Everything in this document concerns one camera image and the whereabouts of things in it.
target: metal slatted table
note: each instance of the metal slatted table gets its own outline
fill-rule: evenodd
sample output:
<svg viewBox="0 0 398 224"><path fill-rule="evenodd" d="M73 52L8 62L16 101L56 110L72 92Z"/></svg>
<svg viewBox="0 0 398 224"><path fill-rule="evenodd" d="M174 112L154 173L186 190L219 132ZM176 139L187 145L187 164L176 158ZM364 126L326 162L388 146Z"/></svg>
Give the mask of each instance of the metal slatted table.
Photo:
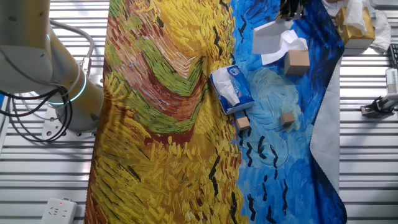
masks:
<svg viewBox="0 0 398 224"><path fill-rule="evenodd" d="M50 17L79 27L93 36L96 48L90 78L102 79L108 1L53 0ZM398 11L385 11L398 43ZM82 60L88 42L67 30L54 28L60 40ZM341 64L340 197L349 224L398 222L398 115L364 119L359 106L386 94L388 58L372 49L346 50ZM18 101L19 112L26 111ZM45 116L46 108L39 113ZM41 135L43 121L22 119ZM82 224L93 141L68 146L43 146L25 141L8 126L0 155L0 223L40 223L49 198L69 197L78 203L73 224Z"/></svg>

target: electrical outlet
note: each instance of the electrical outlet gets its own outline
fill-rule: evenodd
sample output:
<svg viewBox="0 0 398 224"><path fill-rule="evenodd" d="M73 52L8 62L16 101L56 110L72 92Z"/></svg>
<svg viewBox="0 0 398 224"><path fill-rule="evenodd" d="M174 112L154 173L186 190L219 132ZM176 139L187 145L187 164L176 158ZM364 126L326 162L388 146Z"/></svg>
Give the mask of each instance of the electrical outlet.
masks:
<svg viewBox="0 0 398 224"><path fill-rule="evenodd" d="M64 198L51 198L47 202L41 224L72 224L77 204Z"/></svg>

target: small wooden block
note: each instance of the small wooden block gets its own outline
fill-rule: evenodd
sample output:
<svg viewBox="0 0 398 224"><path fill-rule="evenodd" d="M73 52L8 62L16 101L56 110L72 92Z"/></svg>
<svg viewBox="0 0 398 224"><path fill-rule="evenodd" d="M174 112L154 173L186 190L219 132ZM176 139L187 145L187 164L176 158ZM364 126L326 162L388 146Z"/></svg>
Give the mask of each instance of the small wooden block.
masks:
<svg viewBox="0 0 398 224"><path fill-rule="evenodd" d="M250 128L250 122L248 117L239 118L236 120L236 124L238 125L238 129L240 131L244 131Z"/></svg>
<svg viewBox="0 0 398 224"><path fill-rule="evenodd" d="M293 112L282 114L282 116L280 116L280 122L282 123L283 126L292 125L294 122Z"/></svg>

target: painted fabric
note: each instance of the painted fabric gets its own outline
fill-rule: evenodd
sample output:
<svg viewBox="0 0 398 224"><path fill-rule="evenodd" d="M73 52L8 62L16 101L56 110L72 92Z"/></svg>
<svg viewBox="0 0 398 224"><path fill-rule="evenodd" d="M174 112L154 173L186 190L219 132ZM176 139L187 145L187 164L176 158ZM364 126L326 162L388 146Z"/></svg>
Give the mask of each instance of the painted fabric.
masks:
<svg viewBox="0 0 398 224"><path fill-rule="evenodd" d="M293 29L310 71L261 65L252 29L279 0L111 0L105 101L85 223L346 223L338 194L309 150L313 124L344 47L319 0ZM236 64L254 106L239 132L208 77ZM296 121L284 128L282 113Z"/></svg>

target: crumpled tissue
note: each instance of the crumpled tissue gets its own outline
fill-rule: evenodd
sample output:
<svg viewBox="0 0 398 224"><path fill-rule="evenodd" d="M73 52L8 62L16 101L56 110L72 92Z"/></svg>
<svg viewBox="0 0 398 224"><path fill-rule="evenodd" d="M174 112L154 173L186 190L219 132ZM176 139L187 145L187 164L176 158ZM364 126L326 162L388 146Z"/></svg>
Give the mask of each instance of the crumpled tissue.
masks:
<svg viewBox="0 0 398 224"><path fill-rule="evenodd" d="M391 26L388 23L386 13L376 10L376 21L372 21L372 24L375 27L374 35L376 38L371 47L386 52L391 44Z"/></svg>
<svg viewBox="0 0 398 224"><path fill-rule="evenodd" d="M232 86L229 73L226 68L219 68L213 73L213 84L218 90L221 96L225 97L231 106L235 106L240 103L238 95L235 92L234 86Z"/></svg>
<svg viewBox="0 0 398 224"><path fill-rule="evenodd" d="M307 41L299 38L289 22L269 22L254 28L252 52L261 54L263 65L282 58L289 50L308 50Z"/></svg>
<svg viewBox="0 0 398 224"><path fill-rule="evenodd" d="M354 26L358 28L362 35L366 35L365 20L363 19L363 9L367 7L369 14L372 17L374 8L370 5L368 0L349 0L347 4L347 16L343 25Z"/></svg>

